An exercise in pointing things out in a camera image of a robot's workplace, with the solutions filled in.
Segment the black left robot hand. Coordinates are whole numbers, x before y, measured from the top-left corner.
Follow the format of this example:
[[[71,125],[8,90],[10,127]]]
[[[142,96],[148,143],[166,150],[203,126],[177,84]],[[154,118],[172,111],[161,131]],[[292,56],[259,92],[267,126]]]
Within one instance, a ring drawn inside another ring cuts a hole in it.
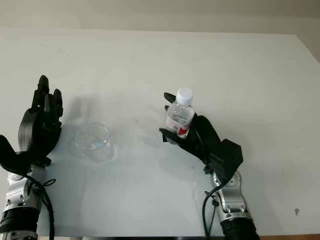
[[[50,93],[49,79],[41,75],[34,91],[32,104],[27,109],[18,129],[21,152],[27,152],[30,163],[47,167],[51,164],[48,154],[55,148],[61,131],[63,99],[59,89]]]

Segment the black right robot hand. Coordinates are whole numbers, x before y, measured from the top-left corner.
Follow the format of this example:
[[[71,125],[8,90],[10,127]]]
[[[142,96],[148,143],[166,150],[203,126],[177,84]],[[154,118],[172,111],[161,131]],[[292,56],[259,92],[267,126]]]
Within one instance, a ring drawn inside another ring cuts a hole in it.
[[[196,156],[206,166],[211,162],[210,151],[221,142],[210,121],[205,116],[196,113],[190,122],[188,133],[182,138],[165,128],[159,128],[159,131],[162,133],[164,142],[178,145],[181,149]]]

